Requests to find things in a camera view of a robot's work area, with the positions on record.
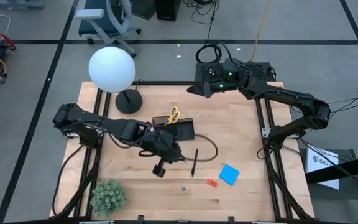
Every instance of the blue sponge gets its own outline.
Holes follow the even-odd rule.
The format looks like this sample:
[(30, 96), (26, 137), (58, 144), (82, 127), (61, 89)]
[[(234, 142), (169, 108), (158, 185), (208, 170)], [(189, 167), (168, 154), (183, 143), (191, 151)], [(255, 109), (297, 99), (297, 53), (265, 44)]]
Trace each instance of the blue sponge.
[(226, 181), (230, 185), (234, 185), (239, 174), (240, 172), (238, 170), (226, 164), (224, 165), (219, 178)]

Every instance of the white sign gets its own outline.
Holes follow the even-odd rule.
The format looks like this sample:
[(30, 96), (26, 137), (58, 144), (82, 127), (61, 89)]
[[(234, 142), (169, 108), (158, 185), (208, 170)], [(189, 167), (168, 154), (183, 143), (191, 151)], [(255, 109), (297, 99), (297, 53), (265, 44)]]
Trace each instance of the white sign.
[[(332, 166), (332, 164), (330, 162), (328, 162), (323, 156), (321, 156), (317, 152), (314, 152), (313, 150), (311, 150), (310, 149), (311, 147), (314, 150), (322, 153), (330, 161), (332, 161), (333, 163), (338, 165), (338, 162), (339, 162), (338, 154), (335, 154), (333, 152), (329, 152), (327, 150), (320, 149), (317, 147), (309, 146), (308, 150), (306, 152), (306, 173)], [(319, 184), (339, 190), (339, 180), (338, 179), (320, 182)]]

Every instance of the black lamp stand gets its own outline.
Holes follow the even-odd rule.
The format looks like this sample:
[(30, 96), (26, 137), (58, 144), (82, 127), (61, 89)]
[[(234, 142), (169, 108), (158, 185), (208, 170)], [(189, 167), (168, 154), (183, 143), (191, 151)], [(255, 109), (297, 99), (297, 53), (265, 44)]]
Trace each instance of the black lamp stand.
[(137, 90), (127, 89), (120, 92), (116, 98), (117, 109), (123, 114), (137, 112), (143, 104), (143, 99)]

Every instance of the wooden tabletop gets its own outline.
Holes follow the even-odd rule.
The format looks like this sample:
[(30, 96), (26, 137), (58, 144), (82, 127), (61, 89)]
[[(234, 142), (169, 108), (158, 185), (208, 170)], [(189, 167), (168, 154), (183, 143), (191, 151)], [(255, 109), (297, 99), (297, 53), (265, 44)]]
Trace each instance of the wooden tabletop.
[[(283, 83), (269, 83), (283, 87)], [(98, 181), (115, 179), (125, 188), (128, 201), (124, 208), (108, 217), (93, 214), (92, 219), (136, 220), (144, 215), (146, 220), (274, 220), (272, 200), (265, 161), (256, 157), (262, 147), (259, 120), (255, 100), (246, 100), (237, 91), (214, 94), (210, 99), (186, 92), (187, 86), (139, 86), (143, 97), (140, 111), (132, 115), (121, 114), (115, 107), (116, 94), (112, 95), (108, 117), (151, 121), (154, 116), (167, 116), (177, 106), (181, 118), (193, 118), (195, 133), (212, 139), (219, 148), (219, 155), (211, 162), (198, 162), (191, 177), (192, 162), (166, 164), (164, 178), (152, 173), (158, 157), (139, 157), (139, 148), (120, 149), (105, 138), (99, 167)], [(92, 82), (84, 82), (78, 104), (84, 110), (93, 111), (97, 88)], [(287, 105), (272, 102), (276, 125), (291, 122)], [(204, 139), (180, 141), (186, 157), (198, 158), (214, 155), (214, 147)], [(298, 150), (295, 140), (287, 139), (285, 146)], [(67, 144), (65, 159), (78, 148), (78, 140)], [(298, 154), (281, 150), (289, 191), (305, 211), (314, 216), (301, 158)], [(85, 150), (67, 164), (62, 174), (56, 201), (57, 211), (63, 209), (78, 188)], [(231, 186), (219, 178), (225, 164), (239, 170), (236, 183)], [(206, 183), (213, 179), (218, 187)], [(281, 216), (285, 217), (282, 194), (277, 188)], [(83, 200), (81, 214), (85, 214), (88, 191)]]

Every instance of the green succulent plant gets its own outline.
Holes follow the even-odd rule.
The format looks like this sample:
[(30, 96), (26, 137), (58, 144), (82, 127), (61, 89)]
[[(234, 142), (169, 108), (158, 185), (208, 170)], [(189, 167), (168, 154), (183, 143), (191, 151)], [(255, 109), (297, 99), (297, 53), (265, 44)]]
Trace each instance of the green succulent plant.
[(91, 205), (97, 215), (110, 215), (120, 210), (127, 196), (121, 183), (116, 180), (100, 182), (92, 191)]

